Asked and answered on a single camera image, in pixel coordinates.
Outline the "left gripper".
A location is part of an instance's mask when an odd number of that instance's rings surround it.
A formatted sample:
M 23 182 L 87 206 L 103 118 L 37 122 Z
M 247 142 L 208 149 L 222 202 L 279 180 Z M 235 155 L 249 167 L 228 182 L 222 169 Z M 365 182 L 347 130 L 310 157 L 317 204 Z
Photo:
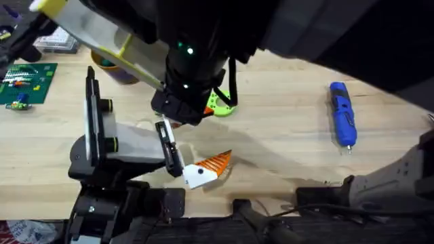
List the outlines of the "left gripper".
M 217 180 L 227 169 L 232 150 L 184 166 L 169 119 L 164 115 L 152 130 L 118 123 L 113 115 L 85 119 L 85 132 L 70 151 L 68 176 L 91 186 L 121 186 L 138 176 L 165 168 L 183 176 L 190 189 Z

